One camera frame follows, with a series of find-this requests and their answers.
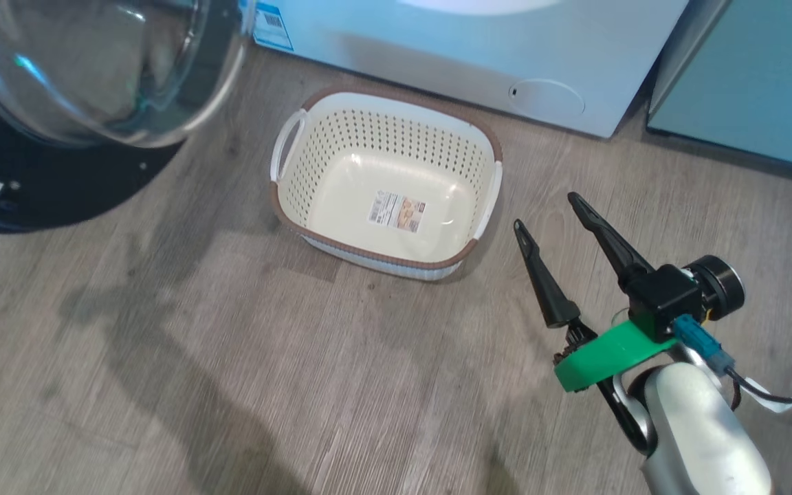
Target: green bracket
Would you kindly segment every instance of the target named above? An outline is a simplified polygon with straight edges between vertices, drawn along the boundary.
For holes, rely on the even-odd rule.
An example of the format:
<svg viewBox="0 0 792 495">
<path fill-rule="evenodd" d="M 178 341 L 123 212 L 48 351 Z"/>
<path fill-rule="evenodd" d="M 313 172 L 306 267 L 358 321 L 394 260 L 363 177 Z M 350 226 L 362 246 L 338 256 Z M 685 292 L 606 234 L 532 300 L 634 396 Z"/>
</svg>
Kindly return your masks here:
<svg viewBox="0 0 792 495">
<path fill-rule="evenodd" d="M 580 347 L 555 367 L 564 391 L 575 392 L 600 380 L 632 369 L 656 354 L 669 350 L 675 339 L 656 344 L 628 320 Z"/>
</svg>

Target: camera lens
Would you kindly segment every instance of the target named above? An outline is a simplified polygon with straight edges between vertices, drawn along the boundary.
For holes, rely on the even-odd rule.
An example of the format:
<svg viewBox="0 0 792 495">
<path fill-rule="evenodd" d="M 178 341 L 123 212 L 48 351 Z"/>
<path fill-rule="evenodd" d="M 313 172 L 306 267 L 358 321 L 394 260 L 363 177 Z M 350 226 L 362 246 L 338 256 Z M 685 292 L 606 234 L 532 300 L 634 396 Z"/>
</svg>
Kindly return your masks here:
<svg viewBox="0 0 792 495">
<path fill-rule="evenodd" d="M 720 320 L 745 306 L 745 286 L 729 263 L 716 256 L 702 256 L 685 266 L 694 275 L 705 297 L 711 320 Z"/>
</svg>

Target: white washing machine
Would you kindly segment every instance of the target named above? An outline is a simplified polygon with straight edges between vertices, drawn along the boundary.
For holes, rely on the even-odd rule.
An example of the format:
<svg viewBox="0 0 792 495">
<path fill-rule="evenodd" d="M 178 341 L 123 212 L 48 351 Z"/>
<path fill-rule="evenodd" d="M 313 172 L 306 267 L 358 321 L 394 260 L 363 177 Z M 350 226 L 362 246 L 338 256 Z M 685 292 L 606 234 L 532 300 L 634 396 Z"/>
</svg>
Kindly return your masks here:
<svg viewBox="0 0 792 495">
<path fill-rule="evenodd" d="M 266 47 L 609 138 L 687 0 L 263 0 Z"/>
</svg>

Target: blue connector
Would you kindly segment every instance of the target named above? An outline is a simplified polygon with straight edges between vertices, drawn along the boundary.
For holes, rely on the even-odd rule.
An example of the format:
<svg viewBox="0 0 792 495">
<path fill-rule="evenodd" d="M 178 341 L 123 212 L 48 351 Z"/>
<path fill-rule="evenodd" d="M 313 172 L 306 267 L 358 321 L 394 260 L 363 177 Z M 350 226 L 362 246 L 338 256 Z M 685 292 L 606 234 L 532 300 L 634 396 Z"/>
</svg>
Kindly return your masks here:
<svg viewBox="0 0 792 495">
<path fill-rule="evenodd" d="M 735 367 L 735 360 L 723 350 L 720 342 L 704 329 L 700 323 L 692 319 L 689 314 L 681 314 L 672 326 L 674 336 L 701 355 L 707 367 L 717 376 L 724 376 L 726 369 Z"/>
</svg>

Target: laundry basket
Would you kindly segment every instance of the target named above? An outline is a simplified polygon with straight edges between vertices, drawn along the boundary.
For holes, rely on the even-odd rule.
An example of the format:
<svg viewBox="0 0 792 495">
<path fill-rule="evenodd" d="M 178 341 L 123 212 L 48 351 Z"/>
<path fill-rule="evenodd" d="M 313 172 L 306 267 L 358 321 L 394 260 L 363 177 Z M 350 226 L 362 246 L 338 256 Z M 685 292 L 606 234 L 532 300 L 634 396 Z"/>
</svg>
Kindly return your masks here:
<svg viewBox="0 0 792 495">
<path fill-rule="evenodd" d="M 283 125 L 271 199 L 280 220 L 320 250 L 438 280 L 484 234 L 502 160 L 478 122 L 376 91 L 328 90 Z"/>
</svg>

